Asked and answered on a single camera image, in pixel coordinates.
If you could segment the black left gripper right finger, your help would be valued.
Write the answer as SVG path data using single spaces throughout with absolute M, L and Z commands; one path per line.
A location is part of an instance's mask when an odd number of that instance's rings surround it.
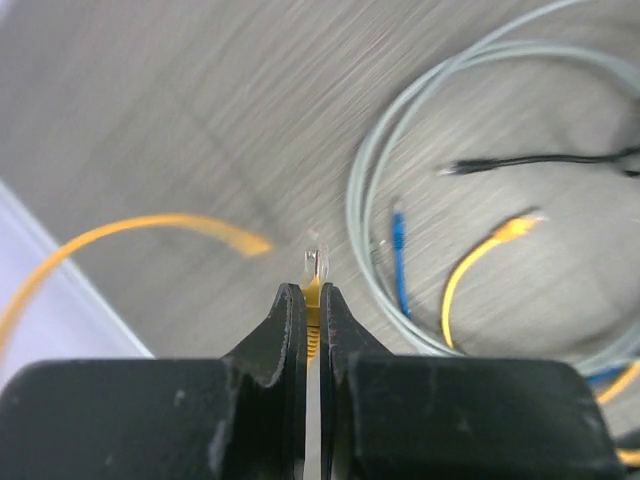
M 326 285 L 325 479 L 621 479 L 586 381 L 548 360 L 391 353 Z

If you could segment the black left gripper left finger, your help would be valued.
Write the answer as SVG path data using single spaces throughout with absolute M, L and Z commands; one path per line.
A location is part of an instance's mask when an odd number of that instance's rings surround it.
M 41 361 L 1 395 L 5 479 L 299 479 L 306 309 L 282 285 L 220 358 Z

